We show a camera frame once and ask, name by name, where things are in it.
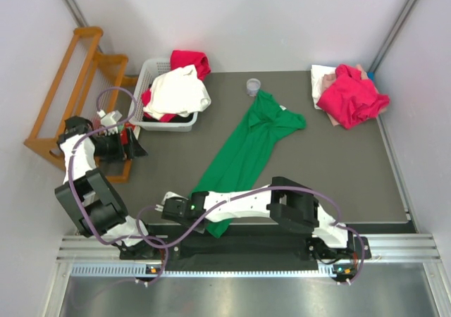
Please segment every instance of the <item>clear cup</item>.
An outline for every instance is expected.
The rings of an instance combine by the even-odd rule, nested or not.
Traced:
[[[248,79],[246,82],[247,95],[255,97],[260,90],[261,83],[257,79]]]

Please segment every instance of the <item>white towel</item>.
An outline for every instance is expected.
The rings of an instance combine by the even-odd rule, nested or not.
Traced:
[[[313,98],[313,105],[316,109],[321,109],[316,104],[321,98],[321,84],[323,83],[323,76],[332,73],[335,73],[335,67],[319,65],[311,66],[311,97]]]
[[[144,111],[159,120],[164,114],[189,116],[204,111],[211,103],[194,65],[160,75],[152,83],[152,98]]]

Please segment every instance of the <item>gray work surface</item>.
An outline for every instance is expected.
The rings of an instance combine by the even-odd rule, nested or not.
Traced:
[[[189,195],[252,104],[245,87],[251,77],[279,104],[307,120],[306,129],[276,144],[254,187],[285,176],[334,199],[344,222],[407,220],[376,120],[351,130],[333,127],[326,113],[313,107],[309,72],[208,75],[204,83],[211,105],[199,114],[191,132],[141,130],[139,141],[149,156],[133,162],[128,184],[115,185],[130,215],[160,203],[167,191]],[[155,222],[159,216],[151,211],[143,218]]]
[[[329,278],[71,278],[60,317],[438,317],[422,264],[369,264],[351,286]],[[68,299],[86,305],[76,310]]]

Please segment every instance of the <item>gray table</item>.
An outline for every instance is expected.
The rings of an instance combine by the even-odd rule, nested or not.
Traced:
[[[140,142],[149,156],[133,163],[128,184],[115,185],[132,216],[159,203],[167,191],[190,193],[251,105],[253,98],[245,93],[251,77],[307,120],[306,129],[277,143],[255,187],[281,175],[332,197],[345,222],[406,221],[377,122],[370,120],[351,130],[333,127],[327,115],[313,107],[309,72],[207,76],[212,103],[199,114],[191,132],[141,131]],[[155,221],[159,215],[144,217]]]

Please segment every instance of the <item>plastic basket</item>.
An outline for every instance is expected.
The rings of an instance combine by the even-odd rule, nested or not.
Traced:
[[[193,114],[192,120],[187,123],[162,123],[162,122],[143,122],[142,117],[144,105],[141,101],[141,95],[149,88],[149,85],[157,76],[167,73],[171,70],[171,64],[168,58],[151,58],[142,65],[140,76],[135,88],[135,98],[137,101],[137,109],[135,115],[130,119],[133,125],[139,125],[144,130],[160,130],[168,132],[189,132],[192,125],[197,120],[197,113]],[[133,104],[130,106],[129,114],[133,110]]]

